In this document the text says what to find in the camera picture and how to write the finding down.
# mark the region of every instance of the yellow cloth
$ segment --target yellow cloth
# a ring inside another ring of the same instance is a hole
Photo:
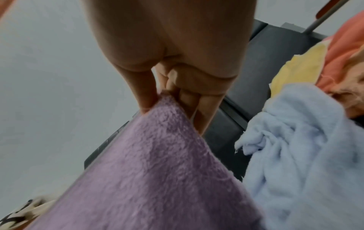
[[[271,97],[277,95],[285,84],[306,82],[315,84],[325,63],[331,40],[317,43],[303,55],[295,55],[279,70],[270,84]]]

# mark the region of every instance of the metal rod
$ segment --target metal rod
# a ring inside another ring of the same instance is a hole
[[[326,14],[324,14],[321,18],[314,21],[305,31],[302,33],[309,34],[312,33],[319,25],[321,25],[326,19],[328,19],[333,13],[335,13],[338,9],[340,9],[345,3],[349,0],[341,0],[336,5],[334,5],[331,9],[329,9]]]

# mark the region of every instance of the fuzzy purple fabric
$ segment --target fuzzy purple fabric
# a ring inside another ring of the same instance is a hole
[[[260,220],[242,185],[162,96],[27,230],[250,230]]]

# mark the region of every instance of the light blue towel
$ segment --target light blue towel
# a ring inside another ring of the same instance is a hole
[[[364,229],[364,129],[309,84],[287,85],[236,142],[268,229]]]

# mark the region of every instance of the hand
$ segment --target hand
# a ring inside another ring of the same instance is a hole
[[[158,100],[151,72],[203,134],[237,77],[256,0],[82,0],[97,42],[142,113]]]

